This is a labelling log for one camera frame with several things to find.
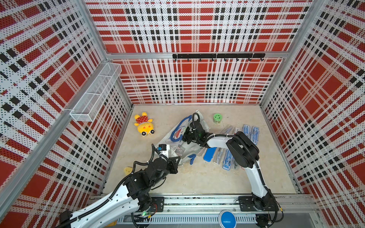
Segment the clear compass case grey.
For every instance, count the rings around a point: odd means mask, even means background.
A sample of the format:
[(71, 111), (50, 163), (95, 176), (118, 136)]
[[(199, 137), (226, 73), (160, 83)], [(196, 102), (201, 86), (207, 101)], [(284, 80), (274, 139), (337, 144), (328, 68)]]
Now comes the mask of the clear compass case grey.
[(222, 135), (230, 135), (233, 131), (233, 126), (228, 124), (224, 127), (224, 129), (221, 131)]

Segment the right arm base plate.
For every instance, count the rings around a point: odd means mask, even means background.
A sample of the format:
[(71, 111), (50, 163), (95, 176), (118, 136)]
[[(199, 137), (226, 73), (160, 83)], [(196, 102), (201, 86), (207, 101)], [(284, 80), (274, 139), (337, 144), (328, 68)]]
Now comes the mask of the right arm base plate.
[(254, 195), (239, 196), (238, 205), (241, 211), (279, 211), (279, 206), (270, 195), (264, 198)]

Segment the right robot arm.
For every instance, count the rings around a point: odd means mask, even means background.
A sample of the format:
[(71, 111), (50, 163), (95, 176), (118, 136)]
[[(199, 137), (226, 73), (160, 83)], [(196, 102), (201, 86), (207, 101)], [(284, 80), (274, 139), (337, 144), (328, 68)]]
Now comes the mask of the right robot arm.
[(200, 123), (199, 114), (193, 113), (192, 122), (187, 127), (182, 140), (187, 144), (195, 143), (200, 147), (229, 150), (248, 176), (254, 208), (258, 211), (265, 211), (268, 208), (274, 211), (279, 210), (277, 201), (266, 185), (260, 169), (259, 149), (243, 132), (238, 131), (233, 135), (208, 133)]

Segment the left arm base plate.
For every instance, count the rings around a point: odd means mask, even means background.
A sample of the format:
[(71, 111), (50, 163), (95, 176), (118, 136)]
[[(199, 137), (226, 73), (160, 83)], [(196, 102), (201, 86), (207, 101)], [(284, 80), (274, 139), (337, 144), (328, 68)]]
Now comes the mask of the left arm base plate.
[(164, 200), (165, 197), (152, 197), (152, 202), (150, 203), (149, 208), (146, 211), (152, 214), (156, 212), (163, 212)]

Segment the white canvas cartoon bag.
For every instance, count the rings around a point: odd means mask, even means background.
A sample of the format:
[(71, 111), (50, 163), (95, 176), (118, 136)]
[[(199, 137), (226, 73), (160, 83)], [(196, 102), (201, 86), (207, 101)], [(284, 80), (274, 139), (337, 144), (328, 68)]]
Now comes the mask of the white canvas cartoon bag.
[(204, 131), (209, 130), (207, 122), (204, 120), (200, 111), (198, 115), (192, 115), (183, 118), (173, 129), (158, 143), (157, 149), (167, 158), (180, 157), (179, 165), (184, 163), (192, 164), (195, 156), (197, 156), (203, 147), (196, 143), (195, 138), (188, 139), (190, 132), (190, 124), (193, 120), (200, 120), (200, 124)]

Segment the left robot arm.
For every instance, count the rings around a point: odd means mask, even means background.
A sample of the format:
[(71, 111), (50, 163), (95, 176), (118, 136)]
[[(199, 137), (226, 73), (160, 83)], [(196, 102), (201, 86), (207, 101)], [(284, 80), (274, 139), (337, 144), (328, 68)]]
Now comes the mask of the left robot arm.
[(180, 157), (168, 158), (153, 144), (146, 162), (134, 161), (132, 171), (114, 190), (75, 212), (60, 214), (58, 228), (103, 228), (126, 214), (146, 211), (152, 204), (150, 190), (169, 174), (178, 173)]

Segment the blue plastic pencil case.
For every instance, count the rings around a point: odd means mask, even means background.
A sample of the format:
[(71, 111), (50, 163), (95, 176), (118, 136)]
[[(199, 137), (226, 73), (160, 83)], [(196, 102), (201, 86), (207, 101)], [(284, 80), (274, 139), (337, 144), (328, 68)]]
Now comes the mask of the blue plastic pencil case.
[(203, 159), (206, 161), (206, 162), (211, 162), (213, 157), (214, 157), (214, 154), (216, 152), (217, 148), (216, 147), (213, 147), (213, 148), (208, 148)]

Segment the clear compass case small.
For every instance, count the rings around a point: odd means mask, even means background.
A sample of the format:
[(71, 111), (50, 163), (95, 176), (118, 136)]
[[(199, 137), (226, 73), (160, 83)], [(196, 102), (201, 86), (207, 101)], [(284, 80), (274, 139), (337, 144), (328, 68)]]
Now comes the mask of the clear compass case small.
[(225, 149), (217, 148), (214, 154), (213, 163), (219, 165), (222, 161), (222, 157), (224, 156)]

